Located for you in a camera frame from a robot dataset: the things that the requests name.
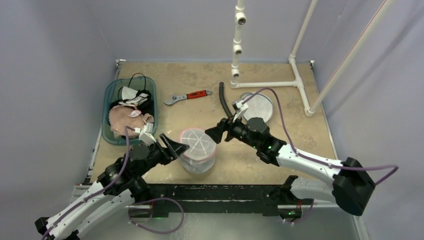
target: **tan table surface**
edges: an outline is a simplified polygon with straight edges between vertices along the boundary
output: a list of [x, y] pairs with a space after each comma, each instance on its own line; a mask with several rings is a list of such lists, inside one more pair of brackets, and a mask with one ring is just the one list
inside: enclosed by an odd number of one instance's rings
[[[309, 102], [318, 93], [311, 67], [298, 64]], [[208, 129], [216, 126], [225, 117], [219, 100], [219, 82], [225, 83], [227, 103], [240, 98], [245, 92], [254, 92], [259, 88], [230, 88], [230, 63], [186, 63], [186, 62], [125, 62], [119, 78], [130, 78], [134, 73], [143, 73], [156, 83], [158, 100], [158, 126], [155, 137], [165, 133], [177, 141], [182, 130], [187, 128]], [[295, 76], [289, 64], [243, 63], [240, 64], [240, 82], [277, 82], [293, 81]], [[212, 90], [211, 96], [182, 100], [172, 106], [163, 103], [173, 94], [183, 95], [203, 89]], [[299, 91], [295, 87], [275, 87], [280, 99], [287, 130], [294, 145], [304, 151], [326, 158], [334, 158], [332, 143], [321, 108], [313, 117], [306, 117]], [[262, 92], [269, 96], [274, 104], [273, 116], [267, 123], [271, 134], [287, 141], [278, 114], [277, 101], [270, 91]], [[122, 157], [125, 146], [108, 144], [101, 138], [97, 150], [91, 181], [105, 168]], [[172, 184], [282, 184], [289, 175], [307, 175], [284, 167], [276, 167], [262, 162], [255, 149], [236, 139], [222, 142], [216, 147], [216, 162], [203, 174], [187, 172], [179, 162], [157, 165], [143, 177], [147, 183]]]

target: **black rubber hose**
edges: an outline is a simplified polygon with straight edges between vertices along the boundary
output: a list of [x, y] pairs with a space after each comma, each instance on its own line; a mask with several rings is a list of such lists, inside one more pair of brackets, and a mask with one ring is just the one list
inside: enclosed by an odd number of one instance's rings
[[224, 112], [227, 117], [231, 118], [233, 114], [231, 114], [230, 109], [228, 108], [227, 102], [225, 101], [224, 96], [224, 83], [219, 83], [219, 101], [221, 102], [222, 108], [224, 109]]

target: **red wrench handle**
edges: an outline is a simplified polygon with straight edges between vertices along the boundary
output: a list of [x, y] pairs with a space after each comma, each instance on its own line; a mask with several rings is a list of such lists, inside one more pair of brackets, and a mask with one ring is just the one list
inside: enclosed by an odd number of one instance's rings
[[196, 99], [196, 98], [201, 98], [204, 96], [207, 96], [208, 94], [206, 93], [206, 90], [201, 90], [201, 91], [195, 91], [192, 93], [187, 94], [187, 98], [188, 99]]

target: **white lid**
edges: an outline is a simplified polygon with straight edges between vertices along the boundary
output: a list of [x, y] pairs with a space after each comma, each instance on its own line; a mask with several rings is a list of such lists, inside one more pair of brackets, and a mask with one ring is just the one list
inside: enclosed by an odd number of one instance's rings
[[189, 128], [181, 132], [179, 142], [187, 144], [190, 148], [184, 152], [184, 156], [194, 161], [202, 161], [215, 154], [217, 144], [203, 129]]
[[[250, 95], [252, 95], [252, 93], [244, 93], [241, 96], [243, 100], [246, 100]], [[266, 123], [273, 116], [273, 102], [269, 97], [261, 93], [252, 97], [247, 102], [247, 105], [249, 106], [249, 108], [243, 115], [246, 120], [249, 120], [251, 118], [262, 118], [263, 121]]]

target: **white pipe stand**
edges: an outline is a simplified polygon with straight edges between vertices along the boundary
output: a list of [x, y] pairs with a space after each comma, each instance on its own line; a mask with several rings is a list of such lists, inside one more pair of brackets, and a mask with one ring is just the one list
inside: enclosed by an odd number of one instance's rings
[[330, 89], [333, 88], [334, 84], [340, 79], [340, 76], [345, 72], [346, 68], [351, 64], [352, 60], [355, 58], [359, 50], [362, 48], [364, 43], [367, 41], [368, 37], [374, 32], [376, 26], [379, 24], [384, 15], [388, 12], [389, 8], [395, 0], [384, 0], [383, 3], [378, 8], [377, 12], [375, 12], [374, 16], [369, 21], [368, 25], [359, 35], [359, 38], [353, 44], [350, 51], [344, 57], [343, 61], [341, 61], [338, 68], [332, 74], [327, 84], [324, 86], [322, 91], [319, 93], [318, 97], [312, 103], [312, 106], [305, 112], [306, 116], [311, 117], [315, 110], [321, 105], [323, 99], [327, 96]]
[[276, 82], [238, 82], [238, 77], [240, 76], [239, 72], [239, 55], [241, 54], [235, 54], [235, 45], [241, 43], [241, 39], [237, 38], [240, 37], [241, 27], [240, 24], [238, 24], [237, 19], [238, 15], [244, 11], [245, 9], [245, 1], [244, 0], [238, 0], [237, 6], [235, 7], [235, 38], [233, 43], [233, 58], [232, 58], [232, 65], [231, 65], [231, 74], [232, 74], [232, 80], [230, 83], [230, 86], [232, 89], [239, 89], [239, 88], [264, 88], [264, 87], [297, 87], [300, 92], [300, 96], [303, 101], [304, 111], [305, 113], [310, 109], [308, 98], [306, 96], [305, 92], [305, 86], [302, 81], [301, 75], [299, 74], [298, 67], [296, 66], [296, 53], [298, 51], [299, 45], [301, 44], [302, 38], [305, 34], [306, 28], [309, 24], [309, 21], [311, 20], [312, 13], [314, 12], [315, 6], [317, 5], [318, 0], [312, 0], [309, 6], [309, 9], [307, 10], [306, 17], [303, 21], [302, 27], [300, 28], [300, 33], [297, 36], [296, 43], [294, 44], [293, 51], [290, 54], [290, 57], [288, 58], [288, 62], [290, 63], [291, 67], [293, 68], [294, 73], [294, 81], [276, 81]]

